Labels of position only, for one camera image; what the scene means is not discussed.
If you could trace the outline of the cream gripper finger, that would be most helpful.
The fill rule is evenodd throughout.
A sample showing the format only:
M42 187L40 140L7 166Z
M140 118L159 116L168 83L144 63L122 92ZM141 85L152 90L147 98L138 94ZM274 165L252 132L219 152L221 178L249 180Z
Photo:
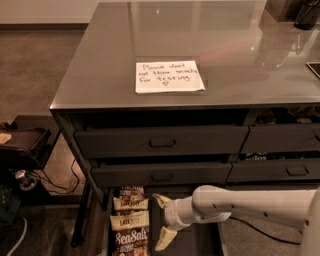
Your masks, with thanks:
M171 201L170 198L164 196L164 195L161 195L161 194L157 194L157 193L153 193L152 194L152 197L157 201L159 207L161 209L165 209L166 206L169 204L169 202Z
M175 239L177 231L171 227L163 226L160 230L158 242L155 246L156 251L162 251Z

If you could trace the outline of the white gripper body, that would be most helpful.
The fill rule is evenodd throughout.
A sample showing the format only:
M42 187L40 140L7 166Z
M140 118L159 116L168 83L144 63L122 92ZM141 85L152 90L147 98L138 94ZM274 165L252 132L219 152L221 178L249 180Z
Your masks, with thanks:
M192 197L169 201L164 209L164 214L166 224L177 231L200 220L199 212L193 206Z

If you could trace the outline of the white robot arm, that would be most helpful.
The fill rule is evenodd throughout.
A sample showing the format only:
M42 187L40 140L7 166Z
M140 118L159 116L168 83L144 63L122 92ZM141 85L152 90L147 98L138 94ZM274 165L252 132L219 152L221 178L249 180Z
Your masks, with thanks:
M162 251L175 239L177 233L192 224L223 222L233 213L303 230L299 256L316 256L320 252L320 190L248 190L232 191L212 185L197 187L191 196L170 199L155 193L164 210L157 251Z

